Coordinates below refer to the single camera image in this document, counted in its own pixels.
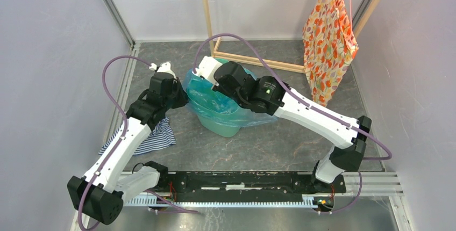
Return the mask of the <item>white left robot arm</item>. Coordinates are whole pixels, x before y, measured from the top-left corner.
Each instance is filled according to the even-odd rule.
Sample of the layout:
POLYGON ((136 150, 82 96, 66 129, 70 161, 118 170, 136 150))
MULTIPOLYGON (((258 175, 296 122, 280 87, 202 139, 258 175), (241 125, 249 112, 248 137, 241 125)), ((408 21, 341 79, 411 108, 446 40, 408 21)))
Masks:
POLYGON ((126 118, 108 148, 82 176, 73 176, 67 189, 73 207, 99 223, 109 225, 120 215, 124 204, 152 188, 164 191, 169 185, 167 175, 146 165, 121 181, 120 175, 139 145, 165 118, 170 109, 185 106, 189 99, 178 77, 155 73, 138 99, 126 112, 126 118))

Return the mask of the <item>green plastic trash bin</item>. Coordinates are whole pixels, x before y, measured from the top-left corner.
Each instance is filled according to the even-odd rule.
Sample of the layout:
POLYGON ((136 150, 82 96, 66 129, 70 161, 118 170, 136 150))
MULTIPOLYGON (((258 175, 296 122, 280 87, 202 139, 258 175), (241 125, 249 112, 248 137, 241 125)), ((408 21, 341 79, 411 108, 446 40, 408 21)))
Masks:
POLYGON ((212 84, 199 78, 190 70, 187 74, 186 92, 189 109, 196 113, 208 130, 229 138, 238 133, 248 122, 249 112, 227 96, 212 90, 212 84))

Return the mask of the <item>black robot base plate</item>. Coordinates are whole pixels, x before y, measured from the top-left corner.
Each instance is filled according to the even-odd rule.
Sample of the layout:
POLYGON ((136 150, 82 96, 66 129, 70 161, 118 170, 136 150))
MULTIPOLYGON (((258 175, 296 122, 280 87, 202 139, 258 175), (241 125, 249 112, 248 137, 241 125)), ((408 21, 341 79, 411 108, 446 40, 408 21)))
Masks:
POLYGON ((178 203, 290 203, 303 196, 345 193, 342 175, 331 184, 298 171, 175 171, 149 161, 156 169, 156 193, 171 194, 178 203))

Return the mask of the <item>blue striped cloth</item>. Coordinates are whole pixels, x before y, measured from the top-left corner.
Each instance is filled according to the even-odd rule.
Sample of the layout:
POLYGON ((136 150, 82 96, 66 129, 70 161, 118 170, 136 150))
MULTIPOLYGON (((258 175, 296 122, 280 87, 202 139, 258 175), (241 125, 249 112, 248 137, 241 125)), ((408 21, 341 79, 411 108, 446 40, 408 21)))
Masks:
POLYGON ((132 156, 139 156, 168 148, 176 144, 174 132, 170 126, 170 118, 164 117, 140 143, 132 156))

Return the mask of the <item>floral orange cloth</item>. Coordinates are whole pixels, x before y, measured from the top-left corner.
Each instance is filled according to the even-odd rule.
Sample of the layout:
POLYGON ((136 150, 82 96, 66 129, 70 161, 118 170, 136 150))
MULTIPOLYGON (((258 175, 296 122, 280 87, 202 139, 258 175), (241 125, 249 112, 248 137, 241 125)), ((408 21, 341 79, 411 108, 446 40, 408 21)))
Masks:
POLYGON ((312 100, 327 106, 358 52, 345 0, 318 0, 303 27, 304 73, 312 100))

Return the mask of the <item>blue plastic trash bag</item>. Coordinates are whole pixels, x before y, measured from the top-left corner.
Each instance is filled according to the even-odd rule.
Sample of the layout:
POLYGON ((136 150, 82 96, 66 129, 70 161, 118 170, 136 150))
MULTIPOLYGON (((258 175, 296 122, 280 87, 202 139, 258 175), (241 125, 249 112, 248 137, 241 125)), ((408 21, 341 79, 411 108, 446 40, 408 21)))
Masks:
POLYGON ((182 84, 189 97, 187 108, 195 113, 204 126, 211 128, 242 128, 277 121, 266 113, 254 113, 235 101, 212 90, 212 84, 196 76, 190 69, 182 84))

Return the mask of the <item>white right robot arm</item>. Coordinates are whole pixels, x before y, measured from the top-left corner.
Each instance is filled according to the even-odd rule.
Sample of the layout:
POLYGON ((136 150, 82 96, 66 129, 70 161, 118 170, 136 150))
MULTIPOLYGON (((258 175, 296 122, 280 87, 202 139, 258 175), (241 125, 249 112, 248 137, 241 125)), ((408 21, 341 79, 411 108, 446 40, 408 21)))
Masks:
POLYGON ((238 63, 214 63, 209 69, 198 71, 212 83, 213 90, 231 98, 242 108, 290 120, 332 142, 331 150, 317 162, 310 178, 315 191, 325 192, 343 172, 359 170, 366 151, 366 136, 356 128, 369 130, 369 118, 345 117, 325 109, 304 99, 276 77, 254 78, 238 63))

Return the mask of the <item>wooden clothes rack frame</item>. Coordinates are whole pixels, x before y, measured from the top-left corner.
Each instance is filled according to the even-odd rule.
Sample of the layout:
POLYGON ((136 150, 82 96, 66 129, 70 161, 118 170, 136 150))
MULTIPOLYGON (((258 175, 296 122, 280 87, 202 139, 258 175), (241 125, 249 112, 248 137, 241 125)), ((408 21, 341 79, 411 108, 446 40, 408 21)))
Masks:
MULTIPOLYGON (((209 0, 203 0, 203 8, 204 8, 206 29, 207 29, 208 37, 210 38, 210 37, 212 37, 212 26, 211 26, 211 18, 210 18, 209 0)), ((221 37, 217 38, 216 42, 214 42, 213 40, 210 40, 210 42, 209 42, 210 53, 213 57, 224 59, 224 60, 229 60, 229 61, 233 61, 233 62, 238 62, 238 63, 250 64, 250 65, 254 65, 254 66, 262 66, 262 63, 260 62, 260 60, 258 58, 245 56, 245 55, 220 52, 218 49, 219 49, 221 42, 222 42, 221 37)), ((270 66, 273 69, 291 71, 291 72, 295 72, 295 73, 304 73, 305 72, 304 66, 302 66, 302 65, 279 62, 279 61, 272 61, 272 60, 265 60, 265 62, 268 64, 268 66, 270 66)))

